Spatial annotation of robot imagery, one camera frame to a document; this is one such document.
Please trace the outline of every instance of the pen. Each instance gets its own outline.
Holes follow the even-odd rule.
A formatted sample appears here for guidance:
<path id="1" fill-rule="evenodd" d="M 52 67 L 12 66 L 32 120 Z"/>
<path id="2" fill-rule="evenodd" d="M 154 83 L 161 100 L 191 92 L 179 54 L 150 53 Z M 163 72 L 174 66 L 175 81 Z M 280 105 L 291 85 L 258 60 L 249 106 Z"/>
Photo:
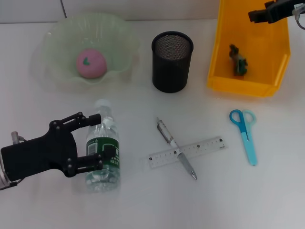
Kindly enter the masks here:
<path id="1" fill-rule="evenodd" d="M 160 120 L 158 117 L 157 117 L 157 124 L 158 124 L 157 125 L 158 130 L 160 131 L 166 142 L 170 144 L 172 148 L 174 148 L 177 151 L 178 159 L 180 160 L 186 171 L 197 180 L 197 175 L 195 173 L 195 170 L 191 166 L 190 162 L 188 161 L 184 153 L 180 151 L 176 141 L 174 140 L 173 136 L 168 131 L 162 120 Z"/>

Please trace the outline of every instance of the water bottle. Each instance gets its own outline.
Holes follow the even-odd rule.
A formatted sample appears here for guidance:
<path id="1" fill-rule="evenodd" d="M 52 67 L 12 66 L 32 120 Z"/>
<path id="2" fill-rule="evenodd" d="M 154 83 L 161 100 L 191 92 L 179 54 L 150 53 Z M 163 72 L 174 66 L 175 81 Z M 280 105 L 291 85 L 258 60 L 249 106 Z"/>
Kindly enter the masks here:
<path id="1" fill-rule="evenodd" d="M 87 187 L 92 191 L 108 191 L 115 189 L 120 183 L 119 135 L 108 100 L 95 103 L 95 113 L 100 114 L 102 122 L 90 126 L 87 135 L 87 155 L 102 153 L 104 145 L 116 147 L 116 157 L 103 161 L 103 169 L 86 174 Z"/>

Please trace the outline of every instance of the wall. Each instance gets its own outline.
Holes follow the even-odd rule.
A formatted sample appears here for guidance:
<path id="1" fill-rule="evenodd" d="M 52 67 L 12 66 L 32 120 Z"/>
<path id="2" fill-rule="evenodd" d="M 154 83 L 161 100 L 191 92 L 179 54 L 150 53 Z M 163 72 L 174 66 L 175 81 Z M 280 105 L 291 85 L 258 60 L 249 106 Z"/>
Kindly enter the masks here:
<path id="1" fill-rule="evenodd" d="M 0 23 L 46 22 L 63 18 L 60 0 L 0 0 Z"/>
<path id="2" fill-rule="evenodd" d="M 63 0 L 67 16 L 102 11 L 126 20 L 217 18 L 218 0 Z"/>

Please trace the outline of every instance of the transparent ruler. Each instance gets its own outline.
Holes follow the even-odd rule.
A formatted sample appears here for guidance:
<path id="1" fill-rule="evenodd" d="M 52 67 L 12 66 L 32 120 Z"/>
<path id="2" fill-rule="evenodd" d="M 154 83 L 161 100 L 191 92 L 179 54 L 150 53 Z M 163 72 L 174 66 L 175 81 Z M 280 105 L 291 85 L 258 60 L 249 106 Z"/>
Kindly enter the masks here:
<path id="1" fill-rule="evenodd" d="M 180 150 L 187 158 L 192 158 L 226 148 L 227 145 L 224 139 L 221 137 L 215 137 L 209 140 L 182 146 L 180 147 Z M 179 161 L 177 156 L 177 152 L 174 149 L 170 149 L 159 153 L 149 154 L 148 159 L 151 168 L 157 168 Z"/>

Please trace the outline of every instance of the pen clip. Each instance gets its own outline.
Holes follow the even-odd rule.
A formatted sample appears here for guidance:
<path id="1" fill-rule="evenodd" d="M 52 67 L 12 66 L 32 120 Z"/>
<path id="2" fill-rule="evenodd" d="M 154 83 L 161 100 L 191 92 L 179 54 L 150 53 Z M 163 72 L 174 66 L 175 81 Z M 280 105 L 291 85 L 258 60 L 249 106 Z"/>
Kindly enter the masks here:
<path id="1" fill-rule="evenodd" d="M 158 128 L 158 130 L 160 131 L 160 133 L 162 134 L 162 136 L 164 137 L 165 141 L 166 141 L 167 143 L 169 143 L 170 140 L 169 140 L 169 139 L 167 138 L 167 136 L 163 133 L 163 130 L 162 130 L 162 128 L 160 127 L 160 123 L 157 125 L 157 128 Z"/>

